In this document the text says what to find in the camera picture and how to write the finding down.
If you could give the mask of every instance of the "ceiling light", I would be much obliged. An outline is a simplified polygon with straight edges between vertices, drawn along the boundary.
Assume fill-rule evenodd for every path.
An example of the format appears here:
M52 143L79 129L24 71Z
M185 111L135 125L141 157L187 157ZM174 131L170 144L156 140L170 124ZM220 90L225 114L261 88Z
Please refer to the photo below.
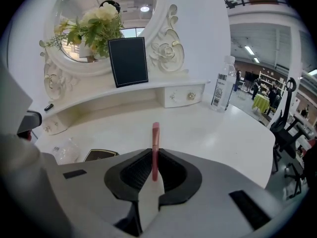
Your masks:
M250 54L254 55L252 49L250 49L249 46L244 46L244 47L246 48L246 50L247 50Z
M141 7L140 10L141 10L141 12L147 12L150 10L150 8L148 6L143 6L143 7Z
M309 75L314 76L317 74L317 69L312 70L311 72L308 72Z

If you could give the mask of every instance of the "ornate mirror frame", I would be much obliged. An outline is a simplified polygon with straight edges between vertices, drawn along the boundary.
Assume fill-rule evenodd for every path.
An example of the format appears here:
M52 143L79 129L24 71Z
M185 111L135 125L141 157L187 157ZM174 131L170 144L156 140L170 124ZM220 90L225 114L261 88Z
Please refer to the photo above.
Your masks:
M54 26L59 24L61 10L68 0L57 0L45 25L45 39L54 35ZM145 37L145 45L149 70L159 68L162 72L179 71L184 61L183 47L179 42L173 26L178 18L177 7L169 6L168 0L155 0L154 13L141 33ZM50 63L75 77L90 77L111 72L109 59L93 63L76 62L68 58L58 48L46 48Z

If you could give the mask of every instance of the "floor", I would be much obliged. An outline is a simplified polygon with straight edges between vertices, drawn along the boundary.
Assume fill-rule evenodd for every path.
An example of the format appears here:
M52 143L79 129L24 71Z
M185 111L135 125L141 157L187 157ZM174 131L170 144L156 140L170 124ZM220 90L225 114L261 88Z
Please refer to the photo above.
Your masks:
M232 92L230 103L248 115L252 116L254 119L259 120L261 117L261 112L256 108L252 110L253 100L251 98L251 94L238 90L237 92ZM302 168L297 160L289 157L285 151L280 153L280 155L282 159L278 162L278 172L270 176L265 189L268 190L277 200L279 200L281 204L287 206L288 204L301 199L306 194L308 187L305 180L302 183L302 193L295 196L294 198L289 198L289 196L294 193L296 183L293 179L284 177L285 173L290 175L293 174L292 168L287 168L286 170L285 168L288 163L293 163L299 173L302 172Z

